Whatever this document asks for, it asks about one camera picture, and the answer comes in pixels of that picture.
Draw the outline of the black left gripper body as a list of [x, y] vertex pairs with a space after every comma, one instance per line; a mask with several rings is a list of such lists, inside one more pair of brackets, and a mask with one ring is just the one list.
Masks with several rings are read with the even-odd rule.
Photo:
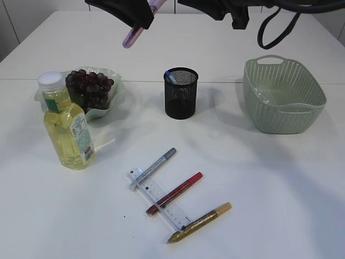
[[97, 7], [115, 16], [131, 28], [139, 26], [148, 29], [154, 15], [143, 0], [85, 0], [85, 3]]

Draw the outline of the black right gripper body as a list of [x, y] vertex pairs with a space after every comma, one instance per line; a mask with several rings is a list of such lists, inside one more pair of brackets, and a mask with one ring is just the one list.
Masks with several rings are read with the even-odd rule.
[[226, 14], [232, 17], [233, 29], [246, 29], [249, 22], [249, 1], [233, 0], [178, 0], [179, 4], [199, 10], [216, 21], [222, 21]]

